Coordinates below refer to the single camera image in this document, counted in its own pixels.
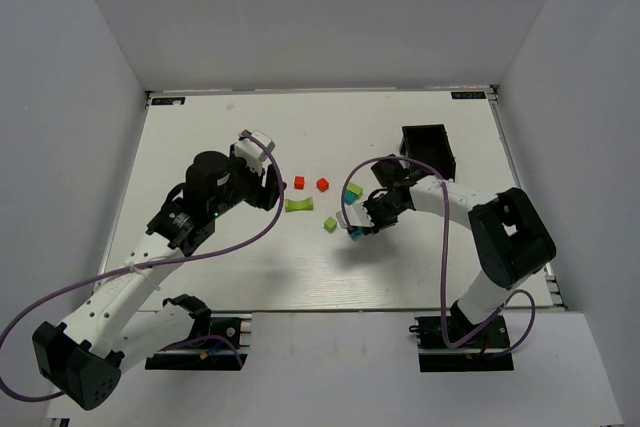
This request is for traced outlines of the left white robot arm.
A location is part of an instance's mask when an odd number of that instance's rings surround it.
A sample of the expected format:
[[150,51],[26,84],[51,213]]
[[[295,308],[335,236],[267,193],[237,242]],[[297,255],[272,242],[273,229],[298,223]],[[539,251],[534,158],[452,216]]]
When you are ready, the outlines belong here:
[[208,342],[211,311],[191,295],[165,299],[136,326],[130,320],[173,272],[203,259],[198,250],[221,216],[240,204],[282,209],[285,185],[274,148],[262,133],[245,131],[228,153],[197,154],[122,268],[101,277],[92,295],[58,324],[44,322],[36,329],[32,341],[40,373],[90,411],[145,358],[163,348]]

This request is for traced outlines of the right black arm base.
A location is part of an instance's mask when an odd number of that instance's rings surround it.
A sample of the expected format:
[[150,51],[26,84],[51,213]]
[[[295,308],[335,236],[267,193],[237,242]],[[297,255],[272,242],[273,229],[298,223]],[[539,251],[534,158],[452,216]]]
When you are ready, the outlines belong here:
[[409,336],[417,342],[421,373],[511,372],[514,362],[506,322],[498,316],[473,339],[451,349],[442,338],[439,316],[415,317],[408,327]]

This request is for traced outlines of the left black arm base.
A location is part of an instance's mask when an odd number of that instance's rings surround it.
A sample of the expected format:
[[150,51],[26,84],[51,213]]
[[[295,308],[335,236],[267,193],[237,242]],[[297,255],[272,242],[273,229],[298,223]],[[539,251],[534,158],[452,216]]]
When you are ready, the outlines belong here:
[[239,372],[247,360],[252,317],[214,313],[195,296],[187,294],[163,300],[162,306],[178,306],[192,320],[185,341],[171,344],[147,358],[147,371]]

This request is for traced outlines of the lime green arch block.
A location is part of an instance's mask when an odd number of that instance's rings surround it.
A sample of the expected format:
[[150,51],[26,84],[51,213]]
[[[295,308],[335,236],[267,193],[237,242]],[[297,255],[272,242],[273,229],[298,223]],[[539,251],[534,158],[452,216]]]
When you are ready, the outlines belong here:
[[314,209],[314,201],[312,197],[307,197],[305,199],[299,200],[286,199],[284,209],[287,213],[312,211]]

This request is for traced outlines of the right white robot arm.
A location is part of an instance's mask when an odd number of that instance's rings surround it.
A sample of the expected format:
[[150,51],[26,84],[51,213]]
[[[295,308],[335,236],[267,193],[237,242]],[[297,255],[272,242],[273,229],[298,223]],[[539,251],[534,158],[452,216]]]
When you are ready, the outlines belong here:
[[377,234],[406,211],[439,215],[446,224],[471,232],[481,271],[457,301],[440,303],[441,335],[450,349],[478,335],[520,293],[522,284],[557,255],[537,210],[517,187],[483,193],[408,157],[391,155],[368,163],[380,188],[353,205],[351,237]]

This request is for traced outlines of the teal arch block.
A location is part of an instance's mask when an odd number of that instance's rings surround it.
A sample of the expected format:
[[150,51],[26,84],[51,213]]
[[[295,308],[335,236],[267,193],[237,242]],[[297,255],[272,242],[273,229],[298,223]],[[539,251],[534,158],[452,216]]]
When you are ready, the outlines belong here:
[[365,234],[365,230],[362,227],[354,228],[349,231],[349,237],[353,241],[362,237],[364,234]]

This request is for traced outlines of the black plastic bin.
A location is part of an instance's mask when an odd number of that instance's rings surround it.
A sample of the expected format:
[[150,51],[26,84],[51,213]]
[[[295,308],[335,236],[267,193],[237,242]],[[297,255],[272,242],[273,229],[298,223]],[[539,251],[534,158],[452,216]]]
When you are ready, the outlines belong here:
[[399,153],[430,165],[447,180],[456,177],[456,160],[443,124],[403,126]]

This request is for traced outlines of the lime green rectangular block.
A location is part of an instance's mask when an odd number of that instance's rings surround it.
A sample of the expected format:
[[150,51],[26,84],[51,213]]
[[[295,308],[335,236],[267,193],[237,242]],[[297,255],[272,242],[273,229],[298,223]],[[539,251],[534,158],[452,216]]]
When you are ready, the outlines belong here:
[[361,196],[363,193],[363,188],[354,182],[349,182],[347,184],[347,190],[352,192],[357,197]]

